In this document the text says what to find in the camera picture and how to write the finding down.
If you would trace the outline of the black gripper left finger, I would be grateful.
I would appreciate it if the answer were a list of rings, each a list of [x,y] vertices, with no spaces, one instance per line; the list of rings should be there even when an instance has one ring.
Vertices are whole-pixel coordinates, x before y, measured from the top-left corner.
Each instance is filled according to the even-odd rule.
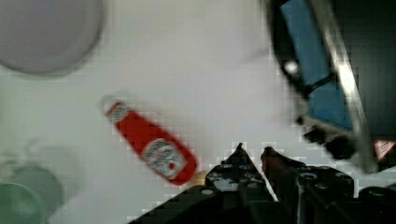
[[[239,143],[233,153],[205,175],[207,198],[213,203],[272,202],[262,174]]]

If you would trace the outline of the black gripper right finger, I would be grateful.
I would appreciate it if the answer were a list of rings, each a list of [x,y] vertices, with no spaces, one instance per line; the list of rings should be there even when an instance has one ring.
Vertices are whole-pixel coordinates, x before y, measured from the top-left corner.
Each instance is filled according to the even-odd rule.
[[[352,198],[354,180],[329,166],[311,166],[290,159],[272,147],[266,147],[261,155],[262,170],[276,197],[284,203],[297,203],[308,185],[323,184],[319,189],[330,193],[332,199]]]

